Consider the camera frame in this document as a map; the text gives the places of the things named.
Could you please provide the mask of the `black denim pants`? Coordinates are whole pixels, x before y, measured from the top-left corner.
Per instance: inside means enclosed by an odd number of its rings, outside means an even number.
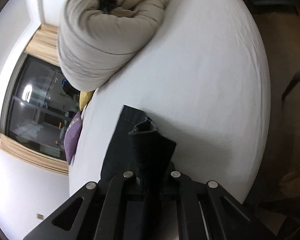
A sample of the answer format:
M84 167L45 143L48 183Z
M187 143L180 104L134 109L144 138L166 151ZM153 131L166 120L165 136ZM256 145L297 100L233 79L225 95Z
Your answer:
M100 182L109 182L126 171L140 180L165 175L177 143L163 136L150 116L124 105L108 145L100 174Z

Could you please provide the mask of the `left beige curtain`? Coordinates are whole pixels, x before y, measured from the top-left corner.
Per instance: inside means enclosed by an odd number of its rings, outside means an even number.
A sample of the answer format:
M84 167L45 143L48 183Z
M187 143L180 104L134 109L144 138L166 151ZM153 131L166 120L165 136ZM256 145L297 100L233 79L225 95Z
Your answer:
M69 175L69 165L66 161L31 150L2 133L0 133L0 150L47 171Z

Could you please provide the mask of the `beige curtain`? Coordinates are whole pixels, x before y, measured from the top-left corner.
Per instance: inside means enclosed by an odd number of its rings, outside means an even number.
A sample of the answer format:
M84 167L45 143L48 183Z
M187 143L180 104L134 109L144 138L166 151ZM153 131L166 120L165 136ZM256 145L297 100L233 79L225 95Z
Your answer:
M25 47L24 53L59 67L57 34L56 26L41 24Z
M2 133L0 133L0 150L47 171L69 175L69 165L66 161L31 150Z

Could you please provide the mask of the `purple cushion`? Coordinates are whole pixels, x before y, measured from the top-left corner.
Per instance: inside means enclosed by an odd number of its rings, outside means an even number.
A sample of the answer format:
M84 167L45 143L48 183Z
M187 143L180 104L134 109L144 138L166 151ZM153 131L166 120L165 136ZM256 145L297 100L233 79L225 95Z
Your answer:
M76 153L78 140L82 130L81 111L77 112L71 120L64 137L64 150L67 163L70 165L73 156Z

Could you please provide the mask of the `yellow cushion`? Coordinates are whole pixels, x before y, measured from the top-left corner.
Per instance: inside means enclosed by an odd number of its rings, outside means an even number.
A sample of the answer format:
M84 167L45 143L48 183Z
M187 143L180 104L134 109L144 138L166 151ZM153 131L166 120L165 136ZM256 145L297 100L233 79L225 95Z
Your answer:
M91 98L93 97L95 91L89 91L89 92L80 92L79 95L79 109L80 111L83 111L85 106L90 102Z

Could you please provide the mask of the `white bed mattress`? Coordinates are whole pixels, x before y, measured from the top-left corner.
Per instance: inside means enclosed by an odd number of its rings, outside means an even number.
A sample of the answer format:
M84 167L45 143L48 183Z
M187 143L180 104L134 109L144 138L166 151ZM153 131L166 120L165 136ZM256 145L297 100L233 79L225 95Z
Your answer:
M269 87L262 38L242 0L171 0L153 39L89 103L70 190L99 179L127 105L175 141L178 171L244 202L266 144Z

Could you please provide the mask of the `dark glass window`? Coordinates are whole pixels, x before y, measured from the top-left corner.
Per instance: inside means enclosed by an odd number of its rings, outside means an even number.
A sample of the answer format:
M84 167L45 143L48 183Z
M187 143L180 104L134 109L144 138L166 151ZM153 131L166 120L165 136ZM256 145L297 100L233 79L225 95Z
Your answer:
M38 153L65 160L65 133L78 111L79 91L61 69L23 54L8 83L0 133Z

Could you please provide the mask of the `right beige curtain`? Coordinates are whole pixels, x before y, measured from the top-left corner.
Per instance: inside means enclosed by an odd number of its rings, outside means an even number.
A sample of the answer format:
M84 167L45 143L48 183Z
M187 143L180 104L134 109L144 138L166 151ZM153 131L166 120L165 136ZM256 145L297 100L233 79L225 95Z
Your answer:
M41 24L25 47L24 53L59 67L57 34L56 26Z

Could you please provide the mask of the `rolled beige duvet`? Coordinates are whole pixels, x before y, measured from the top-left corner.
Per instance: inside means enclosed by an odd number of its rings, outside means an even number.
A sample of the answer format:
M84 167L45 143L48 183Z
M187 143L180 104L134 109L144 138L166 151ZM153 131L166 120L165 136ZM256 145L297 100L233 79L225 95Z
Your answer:
M155 35L170 0L65 0L57 54L82 92L100 88Z

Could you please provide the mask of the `small wall socket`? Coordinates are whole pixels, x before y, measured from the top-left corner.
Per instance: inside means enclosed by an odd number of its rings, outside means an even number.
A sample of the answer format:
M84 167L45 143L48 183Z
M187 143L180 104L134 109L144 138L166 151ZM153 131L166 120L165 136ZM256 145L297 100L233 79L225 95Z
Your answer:
M42 214L37 213L36 214L37 219L44 220L44 216Z

